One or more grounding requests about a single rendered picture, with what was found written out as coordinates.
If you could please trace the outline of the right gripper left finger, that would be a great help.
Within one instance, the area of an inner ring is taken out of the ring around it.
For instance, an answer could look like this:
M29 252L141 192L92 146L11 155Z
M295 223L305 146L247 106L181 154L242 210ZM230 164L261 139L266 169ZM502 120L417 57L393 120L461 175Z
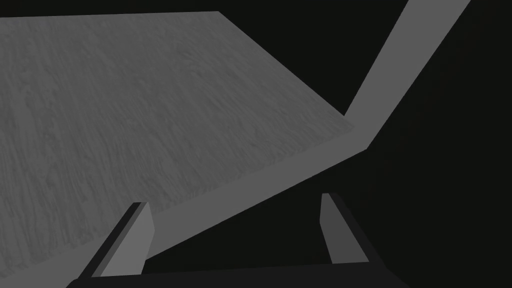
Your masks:
M79 278L141 274L154 233L155 226L149 203L132 203Z

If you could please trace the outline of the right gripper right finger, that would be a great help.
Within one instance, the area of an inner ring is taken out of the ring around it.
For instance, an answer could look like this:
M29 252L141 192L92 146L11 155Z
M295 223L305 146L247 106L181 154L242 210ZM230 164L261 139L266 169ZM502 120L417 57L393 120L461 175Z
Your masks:
M332 263L384 264L339 194L321 194L319 224Z

